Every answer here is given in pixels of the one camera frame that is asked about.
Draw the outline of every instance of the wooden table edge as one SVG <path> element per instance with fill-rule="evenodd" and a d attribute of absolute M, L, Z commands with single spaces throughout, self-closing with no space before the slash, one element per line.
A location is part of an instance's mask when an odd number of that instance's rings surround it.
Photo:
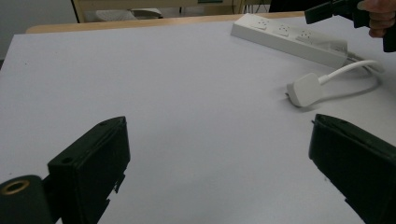
<path fill-rule="evenodd" d="M 289 17 L 302 17 L 304 13 L 302 11 L 296 11 L 296 12 L 258 13 L 257 15 L 269 19 L 278 19 L 278 18 L 289 18 Z M 140 20 L 140 21 L 102 21 L 102 22 L 88 22 L 88 23 L 37 25 L 27 29 L 26 34 L 60 33 L 60 32 L 162 26 L 162 25 L 178 25 L 178 24 L 190 24 L 190 23 L 198 23 L 198 22 L 210 22 L 210 21 L 236 21 L 242 16 L 243 16 L 242 14 L 237 14 L 237 15 L 218 15 L 218 16 L 203 16 L 203 17 L 182 17 L 182 18 L 169 18 L 169 19 Z"/>

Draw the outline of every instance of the power strip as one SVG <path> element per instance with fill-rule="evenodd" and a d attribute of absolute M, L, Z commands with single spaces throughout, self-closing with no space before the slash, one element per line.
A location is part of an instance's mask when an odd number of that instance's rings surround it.
<path fill-rule="evenodd" d="M 334 68 L 347 60 L 345 40 L 257 15 L 236 21 L 231 35 Z"/>

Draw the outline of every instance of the human hand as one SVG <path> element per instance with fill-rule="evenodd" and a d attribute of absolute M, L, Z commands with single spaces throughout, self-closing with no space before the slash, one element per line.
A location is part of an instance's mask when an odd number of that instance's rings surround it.
<path fill-rule="evenodd" d="M 395 24 L 396 0 L 363 0 L 358 3 L 358 9 L 370 12 L 371 37 L 383 37 Z"/>

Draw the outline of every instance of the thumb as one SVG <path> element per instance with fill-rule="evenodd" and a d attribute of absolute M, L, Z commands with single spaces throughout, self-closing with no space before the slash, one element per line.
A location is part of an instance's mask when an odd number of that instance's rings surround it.
<path fill-rule="evenodd" d="M 358 3 L 358 9 L 369 12 L 393 12 L 396 11 L 396 0 L 363 0 Z"/>

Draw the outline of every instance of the white tabletop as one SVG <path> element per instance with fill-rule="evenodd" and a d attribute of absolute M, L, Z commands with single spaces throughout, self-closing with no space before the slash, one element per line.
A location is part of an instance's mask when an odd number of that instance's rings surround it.
<path fill-rule="evenodd" d="M 232 25 L 16 35 L 0 73 L 0 182 L 45 177 L 92 126 L 125 116 L 132 160 L 100 223 L 363 223 L 308 159 L 311 120 L 335 116 L 396 145 L 394 54 L 342 18 L 307 26 L 387 72 L 379 86 L 350 72 L 301 109 L 286 84 L 332 69 L 230 36 Z"/>

